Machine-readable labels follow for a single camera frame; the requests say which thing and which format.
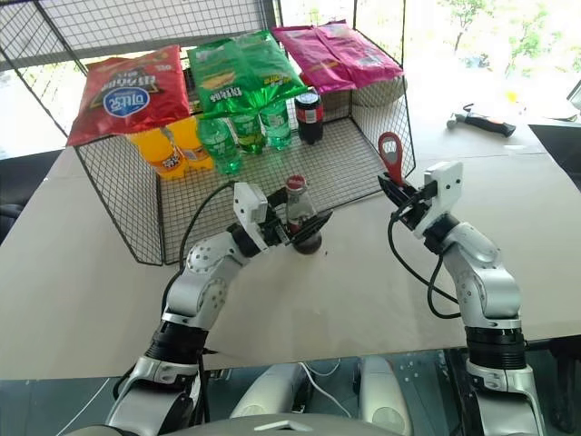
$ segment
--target orange soda bottle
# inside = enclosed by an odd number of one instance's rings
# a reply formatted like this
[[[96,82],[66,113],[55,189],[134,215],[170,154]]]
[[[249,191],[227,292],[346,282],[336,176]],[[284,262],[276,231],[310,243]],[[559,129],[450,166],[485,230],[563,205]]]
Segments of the orange soda bottle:
[[[185,170],[188,169],[188,161],[162,129],[165,127],[128,134],[127,138],[137,146],[142,158],[161,177],[165,179],[183,177]]]
[[[172,132],[175,145],[187,158],[190,168],[211,170],[214,167],[212,158],[198,139],[198,123],[194,116],[168,124],[167,128]]]

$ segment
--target red bottle cap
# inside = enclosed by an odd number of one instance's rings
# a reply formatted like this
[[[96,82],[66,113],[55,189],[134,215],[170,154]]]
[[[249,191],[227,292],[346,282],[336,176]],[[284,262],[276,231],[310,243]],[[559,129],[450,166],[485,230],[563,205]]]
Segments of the red bottle cap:
[[[287,179],[287,189],[291,191],[299,191],[307,185],[307,181],[300,174],[294,174]]]

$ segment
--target white table surface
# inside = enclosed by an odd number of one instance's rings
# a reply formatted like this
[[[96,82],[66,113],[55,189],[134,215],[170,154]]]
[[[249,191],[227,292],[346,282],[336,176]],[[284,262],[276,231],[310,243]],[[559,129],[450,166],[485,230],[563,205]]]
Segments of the white table surface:
[[[422,123],[412,118],[412,126]],[[522,288],[526,337],[581,333],[575,186],[524,125],[508,140],[442,125],[414,129],[418,168],[409,180],[422,184],[423,170],[438,160],[463,161],[454,214],[503,249]],[[394,209],[382,194],[341,207],[316,254],[278,247],[254,259],[209,336],[207,346],[220,354],[208,366],[463,345],[461,322],[431,316],[425,287],[390,253]],[[428,277],[435,257],[400,225],[395,238]],[[0,379],[123,373],[148,346],[174,272],[133,259],[66,150],[0,246]],[[440,276],[451,290],[448,275]],[[454,310],[440,299],[437,306]]]

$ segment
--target wire mesh basket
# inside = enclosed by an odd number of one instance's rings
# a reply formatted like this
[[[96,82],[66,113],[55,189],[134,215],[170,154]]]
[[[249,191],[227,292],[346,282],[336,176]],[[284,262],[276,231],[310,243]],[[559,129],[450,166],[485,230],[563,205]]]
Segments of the wire mesh basket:
[[[377,32],[375,22],[368,25],[368,20],[363,24],[383,38],[370,41],[402,64],[405,4],[401,0],[387,4],[374,0],[338,0],[327,9],[314,8],[313,5],[319,3],[316,1],[223,0],[185,4],[180,0],[122,0],[113,3],[59,0],[46,4],[45,8],[39,2],[25,4],[25,10],[19,4],[1,7],[11,8],[12,21],[18,18],[17,14],[26,11],[30,14],[33,10],[29,8],[33,7],[35,14],[50,22],[47,28],[59,43],[55,45],[58,50],[42,46],[40,52],[44,57],[40,62],[66,60],[81,66],[78,59],[89,56],[152,50],[167,44],[194,46],[274,25],[318,25],[347,19],[359,31],[360,16],[376,16],[375,10],[387,8],[387,15],[401,17],[398,32],[393,30],[394,23],[391,23],[388,37]],[[145,12],[136,4],[144,5]],[[117,9],[123,16],[122,23],[113,14]],[[170,25],[163,24],[166,19],[170,20]],[[4,25],[4,29],[10,27],[10,23],[4,22]],[[0,53],[4,58],[0,59],[0,67],[3,60],[15,70],[34,64],[34,51],[15,42],[25,40],[22,29],[20,32],[4,40],[0,35],[0,46],[4,47]],[[185,65],[184,77],[189,85],[189,96],[194,99],[188,65]],[[325,94],[323,107],[321,142],[314,146],[303,144],[293,132],[291,145],[281,152],[269,149],[263,155],[243,156],[237,180],[257,183],[268,194],[283,186],[289,175],[300,173],[307,178],[312,200],[319,210],[337,207],[379,190],[377,175],[384,169],[377,153],[377,141],[386,131],[396,133],[401,139],[404,173],[409,174],[414,169],[403,77],[354,91]],[[297,122],[292,100],[287,102],[287,108],[290,127],[295,130]],[[55,122],[68,125],[61,120],[55,119]],[[76,152],[106,211],[139,263],[177,262],[180,241],[196,208],[227,180],[226,176],[214,171],[192,170],[182,179],[161,179],[122,136],[77,147]],[[217,195],[201,214],[188,245],[223,231],[235,220],[231,194]]]

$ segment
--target snack bag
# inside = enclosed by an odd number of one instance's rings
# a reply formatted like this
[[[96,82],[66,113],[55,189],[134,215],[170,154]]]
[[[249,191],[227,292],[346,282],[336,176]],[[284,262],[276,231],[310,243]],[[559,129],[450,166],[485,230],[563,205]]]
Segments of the snack bag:
[[[320,94],[392,80],[403,70],[345,21],[272,29]]]
[[[190,116],[178,45],[87,66],[79,114],[67,145],[108,134],[134,134]]]
[[[307,87],[268,30],[188,51],[204,117],[256,114]]]

